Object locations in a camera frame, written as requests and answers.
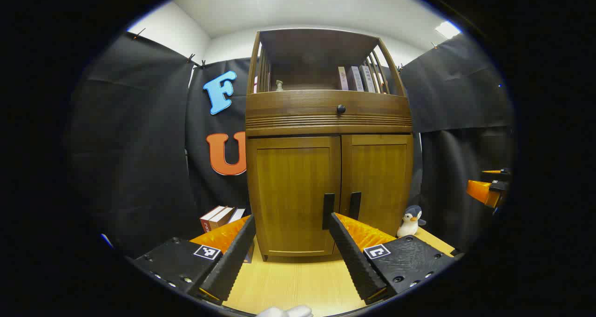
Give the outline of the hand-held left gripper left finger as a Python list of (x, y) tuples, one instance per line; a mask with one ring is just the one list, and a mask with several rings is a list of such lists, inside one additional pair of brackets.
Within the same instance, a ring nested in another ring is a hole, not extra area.
[(171, 238), (134, 258), (133, 264), (177, 292), (221, 305), (229, 298), (255, 234), (255, 219), (249, 215), (192, 241)]

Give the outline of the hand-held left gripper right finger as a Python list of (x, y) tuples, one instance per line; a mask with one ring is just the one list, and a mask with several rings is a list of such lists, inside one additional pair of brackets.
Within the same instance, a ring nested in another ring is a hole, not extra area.
[(428, 283), (456, 261), (415, 235), (395, 238), (338, 213), (328, 216), (328, 229), (366, 304)]

